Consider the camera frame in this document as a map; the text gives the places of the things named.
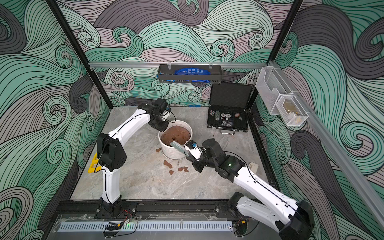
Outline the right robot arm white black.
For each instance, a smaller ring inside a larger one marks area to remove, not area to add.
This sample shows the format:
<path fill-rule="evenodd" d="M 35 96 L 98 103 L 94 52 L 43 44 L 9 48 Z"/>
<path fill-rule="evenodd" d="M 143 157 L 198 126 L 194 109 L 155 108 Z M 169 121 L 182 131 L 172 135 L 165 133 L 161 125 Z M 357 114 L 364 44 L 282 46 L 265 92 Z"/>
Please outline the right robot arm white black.
<path fill-rule="evenodd" d="M 283 240 L 308 240 L 315 227 L 314 212 L 304 200 L 296 201 L 279 192 L 254 173 L 239 155 L 224 151 L 214 139 L 199 146 L 189 141 L 183 148 L 187 159 L 197 172 L 213 168 L 226 179 L 252 194 L 253 201 L 236 193 L 230 199 L 236 213 L 250 217 L 275 230 Z"/>

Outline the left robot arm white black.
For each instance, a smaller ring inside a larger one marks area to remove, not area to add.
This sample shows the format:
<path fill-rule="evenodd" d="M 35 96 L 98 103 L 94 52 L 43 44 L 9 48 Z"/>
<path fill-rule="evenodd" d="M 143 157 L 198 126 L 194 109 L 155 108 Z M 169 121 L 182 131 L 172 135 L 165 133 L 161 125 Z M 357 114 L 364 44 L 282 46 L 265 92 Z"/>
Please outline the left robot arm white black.
<path fill-rule="evenodd" d="M 113 216 L 122 211 L 120 191 L 120 168 L 127 160 L 124 146 L 137 131 L 150 125 L 163 132 L 170 121 L 167 116 L 172 112 L 166 100 L 158 98 L 154 103 L 143 103 L 133 115 L 111 132 L 101 133 L 97 138 L 97 159 L 103 174 L 103 192 L 100 198 L 101 208 Z"/>

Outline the white ceramic pot with mud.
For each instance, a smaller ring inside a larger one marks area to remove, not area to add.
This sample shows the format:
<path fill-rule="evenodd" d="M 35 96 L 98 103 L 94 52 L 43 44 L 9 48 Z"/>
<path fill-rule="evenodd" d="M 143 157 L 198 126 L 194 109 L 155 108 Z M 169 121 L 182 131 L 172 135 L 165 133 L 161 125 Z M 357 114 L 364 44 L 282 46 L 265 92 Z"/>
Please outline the white ceramic pot with mud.
<path fill-rule="evenodd" d="M 175 123 L 169 123 L 164 132 L 158 132 L 158 140 L 161 146 L 163 155 L 171 160 L 180 160 L 185 157 L 183 151 L 179 151 L 171 146 L 171 143 L 176 141 L 178 144 L 184 146 L 189 140 L 192 139 L 193 130 L 191 126 L 180 120 Z"/>

